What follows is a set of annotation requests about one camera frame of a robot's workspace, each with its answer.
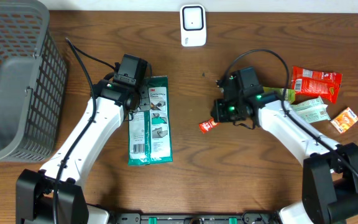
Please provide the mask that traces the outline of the red snack bag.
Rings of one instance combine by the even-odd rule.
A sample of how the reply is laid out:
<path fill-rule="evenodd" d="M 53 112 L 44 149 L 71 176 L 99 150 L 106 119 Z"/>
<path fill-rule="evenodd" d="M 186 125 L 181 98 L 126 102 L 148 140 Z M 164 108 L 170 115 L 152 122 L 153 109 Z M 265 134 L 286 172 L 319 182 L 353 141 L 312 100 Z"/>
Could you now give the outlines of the red snack bag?
<path fill-rule="evenodd" d="M 342 74 L 338 72 L 321 72 L 293 67 L 291 87 L 296 94 L 310 97 L 322 97 L 336 103 L 342 83 Z"/>

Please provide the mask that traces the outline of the small red Nescafe packet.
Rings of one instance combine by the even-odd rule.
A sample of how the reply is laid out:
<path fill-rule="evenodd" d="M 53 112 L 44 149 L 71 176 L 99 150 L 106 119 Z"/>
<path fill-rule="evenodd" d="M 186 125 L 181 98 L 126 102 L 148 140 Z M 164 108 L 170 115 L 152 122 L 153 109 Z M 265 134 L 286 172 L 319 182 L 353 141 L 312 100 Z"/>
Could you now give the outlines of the small red Nescafe packet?
<path fill-rule="evenodd" d="M 204 121 L 199 124 L 200 131 L 205 134 L 219 125 L 219 122 L 215 122 L 214 118 Z"/>

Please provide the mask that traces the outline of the light green wet wipes pack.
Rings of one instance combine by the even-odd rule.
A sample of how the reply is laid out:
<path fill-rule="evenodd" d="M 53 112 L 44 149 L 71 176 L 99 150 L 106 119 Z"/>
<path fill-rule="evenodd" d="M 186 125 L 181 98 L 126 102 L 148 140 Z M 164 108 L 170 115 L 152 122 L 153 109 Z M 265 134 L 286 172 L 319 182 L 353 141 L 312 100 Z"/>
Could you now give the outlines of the light green wet wipes pack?
<path fill-rule="evenodd" d="M 320 96 L 297 105 L 292 105 L 291 107 L 295 113 L 307 123 L 315 123 L 331 119 L 326 111 L 328 106 L 324 104 Z"/>

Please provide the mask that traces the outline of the dark green packet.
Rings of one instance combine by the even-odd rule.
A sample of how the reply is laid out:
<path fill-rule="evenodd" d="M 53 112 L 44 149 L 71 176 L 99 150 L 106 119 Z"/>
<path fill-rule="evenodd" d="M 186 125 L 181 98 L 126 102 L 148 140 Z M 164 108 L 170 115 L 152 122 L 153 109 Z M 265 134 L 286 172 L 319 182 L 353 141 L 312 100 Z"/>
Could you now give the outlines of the dark green packet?
<path fill-rule="evenodd" d="M 149 91 L 150 110 L 131 115 L 128 164 L 146 166 L 172 162 L 168 77 L 146 78 L 143 85 Z"/>

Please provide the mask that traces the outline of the yellow green juice carton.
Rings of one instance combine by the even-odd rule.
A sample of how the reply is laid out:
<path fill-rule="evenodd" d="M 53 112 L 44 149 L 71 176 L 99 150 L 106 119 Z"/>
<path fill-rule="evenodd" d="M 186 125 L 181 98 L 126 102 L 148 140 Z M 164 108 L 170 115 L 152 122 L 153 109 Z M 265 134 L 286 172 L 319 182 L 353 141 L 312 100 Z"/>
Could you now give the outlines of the yellow green juice carton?
<path fill-rule="evenodd" d="M 263 87 L 264 92 L 277 92 L 279 95 L 283 95 L 284 89 L 283 88 L 272 88 L 272 87 Z M 292 104 L 295 102 L 295 90 L 293 89 L 286 89 L 285 92 L 285 100 Z"/>

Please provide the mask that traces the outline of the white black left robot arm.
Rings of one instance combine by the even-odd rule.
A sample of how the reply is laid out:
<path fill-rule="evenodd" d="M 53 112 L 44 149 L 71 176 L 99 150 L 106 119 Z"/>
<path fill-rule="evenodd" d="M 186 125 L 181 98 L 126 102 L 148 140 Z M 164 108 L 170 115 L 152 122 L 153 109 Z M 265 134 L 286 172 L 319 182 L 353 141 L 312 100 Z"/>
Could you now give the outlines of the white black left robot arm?
<path fill-rule="evenodd" d="M 16 182 L 16 223 L 109 223 L 114 216 L 86 203 L 83 189 L 110 136 L 132 111 L 147 107 L 147 82 L 100 80 L 61 148 L 38 171 Z"/>

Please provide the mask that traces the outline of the small orange tissue pack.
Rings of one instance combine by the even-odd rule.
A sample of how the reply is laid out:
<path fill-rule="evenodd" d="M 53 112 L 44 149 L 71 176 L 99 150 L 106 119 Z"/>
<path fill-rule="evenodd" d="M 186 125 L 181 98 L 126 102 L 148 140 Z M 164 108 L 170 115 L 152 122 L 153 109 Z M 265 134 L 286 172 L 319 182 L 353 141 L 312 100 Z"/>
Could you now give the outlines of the small orange tissue pack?
<path fill-rule="evenodd" d="M 334 119 L 331 120 L 331 124 L 341 134 L 345 133 L 356 122 L 358 122 L 358 116 L 349 107 L 340 112 Z"/>

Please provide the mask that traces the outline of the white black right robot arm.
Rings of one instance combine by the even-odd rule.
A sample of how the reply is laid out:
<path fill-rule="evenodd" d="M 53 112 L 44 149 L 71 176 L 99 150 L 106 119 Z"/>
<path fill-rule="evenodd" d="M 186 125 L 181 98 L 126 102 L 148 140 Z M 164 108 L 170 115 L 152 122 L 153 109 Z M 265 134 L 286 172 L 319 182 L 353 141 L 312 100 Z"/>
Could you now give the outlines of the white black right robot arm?
<path fill-rule="evenodd" d="M 281 223 L 341 223 L 358 215 L 358 146 L 342 145 L 301 119 L 277 93 L 214 101 L 218 123 L 247 118 L 276 137 L 303 168 L 301 201 L 282 208 Z"/>

